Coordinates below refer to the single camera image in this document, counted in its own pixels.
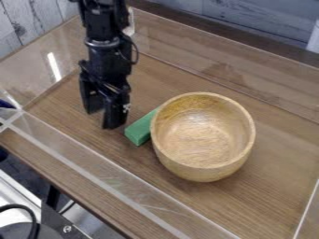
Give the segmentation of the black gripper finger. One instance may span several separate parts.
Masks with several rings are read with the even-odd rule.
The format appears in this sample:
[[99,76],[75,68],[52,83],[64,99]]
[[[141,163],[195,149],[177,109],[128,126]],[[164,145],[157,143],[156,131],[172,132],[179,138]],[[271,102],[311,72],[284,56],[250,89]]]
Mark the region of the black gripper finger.
[[103,97],[103,128],[116,129],[125,124],[129,112],[129,91],[100,91]]
[[80,76],[80,94],[87,114],[93,114],[103,109],[103,97],[99,94],[96,86]]

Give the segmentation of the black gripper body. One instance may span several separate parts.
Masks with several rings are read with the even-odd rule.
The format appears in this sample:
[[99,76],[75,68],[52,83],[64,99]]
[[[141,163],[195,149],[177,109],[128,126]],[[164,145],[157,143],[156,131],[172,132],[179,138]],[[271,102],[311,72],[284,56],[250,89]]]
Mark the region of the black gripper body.
[[129,91],[127,77],[131,75],[135,60],[132,48],[135,43],[129,38],[113,38],[99,41],[84,40],[88,49],[88,59],[79,61],[80,76],[96,86],[97,91]]

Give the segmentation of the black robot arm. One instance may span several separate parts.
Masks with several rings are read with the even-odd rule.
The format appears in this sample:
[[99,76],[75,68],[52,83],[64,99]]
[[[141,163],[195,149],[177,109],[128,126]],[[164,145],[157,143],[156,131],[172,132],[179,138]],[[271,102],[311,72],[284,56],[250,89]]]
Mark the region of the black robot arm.
[[76,3],[85,28],[88,59],[79,61],[80,93],[88,114],[103,111],[103,128],[125,124],[131,87],[127,77],[132,65],[135,43],[123,32],[129,26],[125,0],[68,0]]

